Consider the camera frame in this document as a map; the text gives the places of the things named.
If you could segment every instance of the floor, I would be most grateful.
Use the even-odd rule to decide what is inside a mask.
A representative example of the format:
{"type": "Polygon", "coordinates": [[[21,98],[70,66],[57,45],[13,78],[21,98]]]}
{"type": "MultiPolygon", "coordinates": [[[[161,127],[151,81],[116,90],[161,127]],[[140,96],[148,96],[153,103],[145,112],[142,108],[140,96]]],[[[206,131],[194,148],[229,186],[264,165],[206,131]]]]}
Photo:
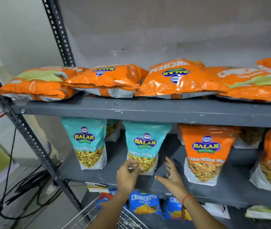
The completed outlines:
{"type": "MultiPolygon", "coordinates": [[[[35,167],[26,167],[19,166],[11,175],[8,182],[8,190],[12,188],[16,183],[30,174],[35,167]]],[[[76,194],[78,199],[82,199],[84,193],[87,190],[86,185],[80,183],[69,183],[71,189],[76,194]]],[[[5,183],[2,182],[0,184],[0,199],[3,196],[5,183]]],[[[3,209],[3,214],[9,217],[17,217],[23,213],[26,215],[37,210],[39,207],[36,204],[36,199],[32,202],[32,204],[27,208],[26,212],[23,212],[23,208],[26,204],[31,200],[31,198],[35,195],[38,188],[32,189],[31,191],[25,193],[22,197],[12,202],[7,208],[3,209]]],[[[46,201],[50,198],[50,195],[46,195],[45,191],[42,193],[41,202],[46,201]]],[[[69,199],[65,196],[65,194],[61,194],[53,203],[42,208],[37,213],[30,215],[24,219],[20,219],[17,225],[14,225],[14,220],[8,220],[0,218],[0,229],[61,229],[65,226],[75,215],[77,215],[78,211],[69,201],[69,199]]]]}

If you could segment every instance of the wristband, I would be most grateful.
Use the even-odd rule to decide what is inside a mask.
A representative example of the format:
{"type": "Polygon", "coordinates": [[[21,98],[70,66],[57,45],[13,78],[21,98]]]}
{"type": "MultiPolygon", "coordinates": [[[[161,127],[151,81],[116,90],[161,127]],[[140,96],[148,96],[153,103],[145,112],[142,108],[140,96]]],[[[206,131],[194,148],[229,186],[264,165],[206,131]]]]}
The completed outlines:
{"type": "Polygon", "coordinates": [[[190,197],[194,198],[194,196],[192,196],[190,194],[188,194],[187,196],[185,196],[184,199],[182,200],[182,205],[184,205],[184,201],[187,200],[190,197]]]}

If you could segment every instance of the red thread bracelet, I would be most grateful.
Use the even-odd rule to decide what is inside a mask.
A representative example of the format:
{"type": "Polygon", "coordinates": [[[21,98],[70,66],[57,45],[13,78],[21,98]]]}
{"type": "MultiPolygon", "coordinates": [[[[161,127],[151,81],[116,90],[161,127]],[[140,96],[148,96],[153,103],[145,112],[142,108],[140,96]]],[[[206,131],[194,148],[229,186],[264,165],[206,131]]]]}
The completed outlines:
{"type": "Polygon", "coordinates": [[[187,198],[190,198],[190,197],[193,197],[193,198],[194,198],[194,196],[192,196],[192,195],[190,195],[190,194],[188,194],[187,196],[185,196],[184,199],[183,199],[183,201],[182,201],[182,205],[184,204],[184,201],[185,201],[187,198]]]}

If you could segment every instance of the hand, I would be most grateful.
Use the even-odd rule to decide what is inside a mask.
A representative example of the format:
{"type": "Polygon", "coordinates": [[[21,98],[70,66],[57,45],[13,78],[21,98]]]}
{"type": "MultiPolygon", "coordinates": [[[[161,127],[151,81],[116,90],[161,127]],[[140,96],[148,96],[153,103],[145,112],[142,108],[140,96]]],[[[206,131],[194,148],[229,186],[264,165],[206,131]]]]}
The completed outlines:
{"type": "Polygon", "coordinates": [[[165,165],[166,169],[169,172],[169,175],[167,175],[167,178],[163,178],[160,176],[155,176],[156,180],[158,180],[160,183],[165,185],[165,187],[177,198],[177,200],[183,204],[183,198],[189,193],[187,192],[187,189],[185,185],[183,184],[182,178],[180,174],[178,173],[178,170],[175,166],[175,164],[169,159],[168,157],[165,158],[165,165]]]}
{"type": "Polygon", "coordinates": [[[126,198],[132,193],[138,175],[143,168],[138,167],[138,160],[126,160],[117,171],[117,193],[122,194],[126,198]]]}

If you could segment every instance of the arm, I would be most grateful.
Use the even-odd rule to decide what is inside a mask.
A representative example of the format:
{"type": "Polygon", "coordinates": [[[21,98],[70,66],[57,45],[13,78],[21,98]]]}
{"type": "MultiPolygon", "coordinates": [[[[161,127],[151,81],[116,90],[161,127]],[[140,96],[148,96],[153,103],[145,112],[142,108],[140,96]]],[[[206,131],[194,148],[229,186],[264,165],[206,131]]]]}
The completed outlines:
{"type": "Polygon", "coordinates": [[[115,229],[120,212],[132,193],[141,167],[137,167],[137,160],[126,160],[117,171],[117,193],[108,201],[97,217],[89,224],[87,229],[115,229]]]}
{"type": "Polygon", "coordinates": [[[210,215],[195,198],[190,197],[182,202],[184,197],[190,194],[185,188],[175,164],[168,157],[166,157],[165,164],[169,175],[167,174],[167,178],[155,176],[156,180],[165,185],[177,200],[183,204],[189,212],[196,229],[226,229],[226,227],[210,215]]]}

